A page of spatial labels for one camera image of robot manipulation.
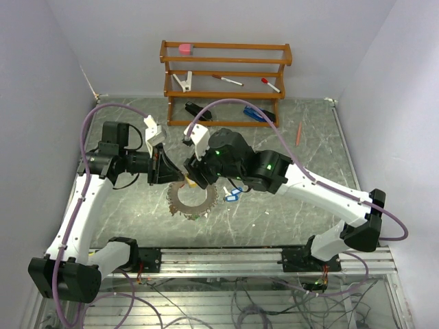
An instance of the marker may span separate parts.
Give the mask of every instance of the marker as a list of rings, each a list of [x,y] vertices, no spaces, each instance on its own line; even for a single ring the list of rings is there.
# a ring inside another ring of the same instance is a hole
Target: marker
[[[264,77],[261,79],[261,81],[262,81],[264,84],[267,84],[268,86],[272,87],[272,89],[273,89],[274,91],[276,91],[276,92],[278,92],[278,93],[281,92],[278,88],[276,88],[276,87],[273,86],[271,83],[269,83],[268,80],[265,79]]]
[[[242,84],[241,82],[233,81],[233,80],[227,79],[227,78],[225,78],[225,77],[222,77],[221,75],[212,74],[212,77],[214,77],[215,79],[220,79],[220,80],[222,80],[222,81],[230,82],[230,83],[232,83],[232,84],[237,84],[237,85],[240,85],[241,87],[244,87],[244,84]]]

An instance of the white clamp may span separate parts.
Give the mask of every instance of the white clamp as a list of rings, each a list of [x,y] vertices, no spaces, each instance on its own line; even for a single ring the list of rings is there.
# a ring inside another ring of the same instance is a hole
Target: white clamp
[[[185,136],[187,134],[187,131],[189,130],[189,126],[185,129]],[[197,157],[198,161],[201,161],[201,157],[206,153],[207,149],[209,148],[209,138],[211,135],[209,134],[209,131],[206,127],[203,125],[196,124],[193,127],[190,139],[193,142],[193,145],[195,147],[195,156]]]
[[[178,79],[178,76],[176,74],[172,75],[175,80],[177,80],[178,84],[180,85],[181,89],[183,89],[183,92],[191,91],[191,85],[192,85],[192,71],[187,71],[187,79],[185,81],[181,81]]]
[[[154,146],[165,141],[166,131],[161,125],[157,125],[155,120],[150,115],[148,115],[143,122],[145,122],[147,126],[145,129],[145,144],[148,148],[150,156],[152,157],[154,153]]]

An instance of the white wall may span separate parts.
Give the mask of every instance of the white wall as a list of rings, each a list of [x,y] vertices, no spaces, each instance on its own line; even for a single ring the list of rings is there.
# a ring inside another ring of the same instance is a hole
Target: white wall
[[[0,3],[0,327],[18,328],[59,228],[93,96],[44,0]]]
[[[395,0],[49,0],[97,93],[163,95],[161,40],[289,43],[288,97],[340,96]]]
[[[417,328],[438,327],[438,77],[438,1],[398,0],[339,102],[361,187],[386,191],[410,230],[391,248]],[[385,218],[382,235],[400,234]]]

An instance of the pink eraser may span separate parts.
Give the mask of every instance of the pink eraser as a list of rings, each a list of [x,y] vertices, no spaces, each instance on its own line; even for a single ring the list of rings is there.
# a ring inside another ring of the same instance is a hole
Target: pink eraser
[[[180,52],[180,55],[190,56],[193,52],[193,45],[190,43],[183,43],[178,46],[178,51]]]

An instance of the marble table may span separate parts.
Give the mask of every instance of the marble table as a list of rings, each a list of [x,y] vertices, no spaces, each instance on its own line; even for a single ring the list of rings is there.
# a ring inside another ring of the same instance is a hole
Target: marble table
[[[211,100],[179,99],[174,115],[178,119],[191,119],[184,109],[186,101],[205,106]],[[165,151],[181,169],[191,155],[191,148],[181,143],[184,127],[166,126],[167,99],[104,99],[102,103],[119,102],[130,104],[152,115],[167,130]],[[267,103],[254,101],[256,106],[269,108]],[[243,106],[223,105],[213,110],[214,118],[242,120]],[[293,100],[280,102],[281,126],[279,130],[291,150],[311,171],[337,183],[355,187],[340,131],[331,103],[325,100]],[[143,130],[142,118],[122,108],[104,108],[93,121],[87,148],[96,146],[100,140],[104,121],[123,121]],[[302,121],[302,134],[296,147],[296,133]],[[211,133],[220,129],[212,127]],[[273,149],[286,154],[271,128],[237,127],[255,150]],[[139,137],[130,134],[129,147],[136,147]],[[117,186],[130,182],[132,176],[119,176]],[[219,247],[302,244],[312,234],[329,229],[338,219],[331,213],[286,196],[254,192],[242,195],[238,202],[223,202],[223,186],[231,190],[227,180],[218,180],[218,204],[207,217],[196,221],[182,215],[172,216],[166,199],[168,185],[149,186],[146,174],[130,188],[112,191],[106,200],[91,247],[103,247],[113,236],[126,236],[137,240],[141,247]],[[204,200],[205,192],[200,188],[184,187],[181,200],[195,205]]]

